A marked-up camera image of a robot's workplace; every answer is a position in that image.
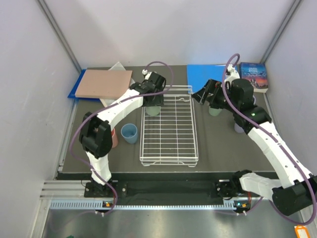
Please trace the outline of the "green cup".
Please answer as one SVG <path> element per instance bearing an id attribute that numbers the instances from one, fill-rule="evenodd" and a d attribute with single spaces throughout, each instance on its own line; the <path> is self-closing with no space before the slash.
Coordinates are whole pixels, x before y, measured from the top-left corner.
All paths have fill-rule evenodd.
<path id="1" fill-rule="evenodd" d="M 215 108 L 211 108 L 209 107 L 209 114 L 213 117 L 218 116 L 221 113 L 222 109 L 215 109 Z"/>
<path id="2" fill-rule="evenodd" d="M 145 111 L 146 111 L 147 115 L 154 117 L 160 113 L 160 106 L 146 107 Z"/>

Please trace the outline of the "blue cup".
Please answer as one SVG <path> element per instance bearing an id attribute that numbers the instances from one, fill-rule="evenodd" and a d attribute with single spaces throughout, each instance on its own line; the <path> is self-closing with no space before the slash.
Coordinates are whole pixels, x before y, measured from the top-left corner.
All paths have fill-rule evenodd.
<path id="1" fill-rule="evenodd" d="M 125 124 L 121 128 L 121 135 L 127 143 L 135 144 L 138 139 L 138 129 L 132 123 Z"/>

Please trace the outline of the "pink cup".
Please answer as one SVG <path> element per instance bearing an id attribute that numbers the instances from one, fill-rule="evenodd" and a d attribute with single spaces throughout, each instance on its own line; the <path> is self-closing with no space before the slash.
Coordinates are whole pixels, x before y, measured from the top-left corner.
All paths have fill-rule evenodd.
<path id="1" fill-rule="evenodd" d="M 112 138 L 112 148 L 115 148 L 118 145 L 118 138 L 117 138 L 115 128 L 111 131 L 111 138 Z"/>

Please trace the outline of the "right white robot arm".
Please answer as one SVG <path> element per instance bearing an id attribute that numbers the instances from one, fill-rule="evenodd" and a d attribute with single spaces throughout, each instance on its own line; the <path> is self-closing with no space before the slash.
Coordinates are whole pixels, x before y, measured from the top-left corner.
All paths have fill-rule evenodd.
<path id="1" fill-rule="evenodd" d="M 229 65 L 223 82 L 210 79 L 192 98 L 215 110 L 232 112 L 235 123 L 255 142 L 278 178 L 264 178 L 250 170 L 230 179 L 230 196 L 255 193 L 270 200 L 279 213 L 290 216 L 306 207 L 317 211 L 317 178 L 296 159 L 266 110 L 255 104 L 254 88 Z"/>

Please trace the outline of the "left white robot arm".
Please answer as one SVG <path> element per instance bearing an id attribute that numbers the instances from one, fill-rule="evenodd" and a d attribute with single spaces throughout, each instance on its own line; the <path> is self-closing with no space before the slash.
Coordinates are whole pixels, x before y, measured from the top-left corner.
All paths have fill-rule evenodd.
<path id="1" fill-rule="evenodd" d="M 112 149 L 111 132 L 115 126 L 135 109 L 163 105 L 162 91 L 166 86 L 166 79 L 156 72 L 146 70 L 143 75 L 144 80 L 141 83 L 133 83 L 104 111 L 95 116 L 87 113 L 83 118 L 90 120 L 81 128 L 79 142 L 89 158 L 92 180 L 96 182 L 95 191 L 100 196 L 105 197 L 112 192 L 108 154 Z"/>

